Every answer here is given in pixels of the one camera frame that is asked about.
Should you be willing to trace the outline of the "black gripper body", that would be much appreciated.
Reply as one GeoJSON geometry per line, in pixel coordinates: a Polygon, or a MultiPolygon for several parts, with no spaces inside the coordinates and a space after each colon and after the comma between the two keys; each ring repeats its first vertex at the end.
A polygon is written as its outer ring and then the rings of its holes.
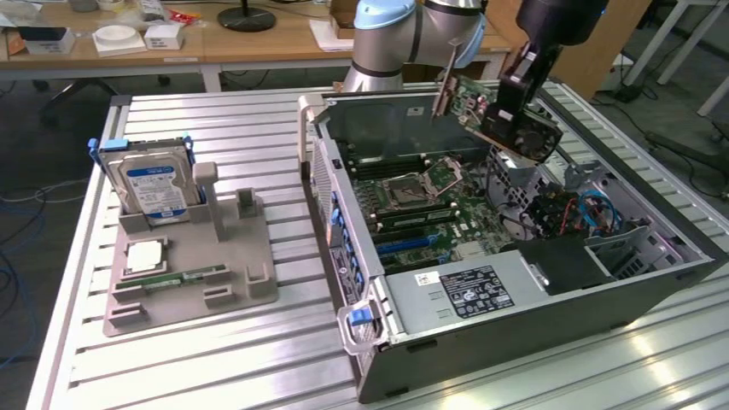
{"type": "Polygon", "coordinates": [[[515,23],[537,47],[573,46],[590,37],[606,7],[607,0],[523,0],[515,23]]]}

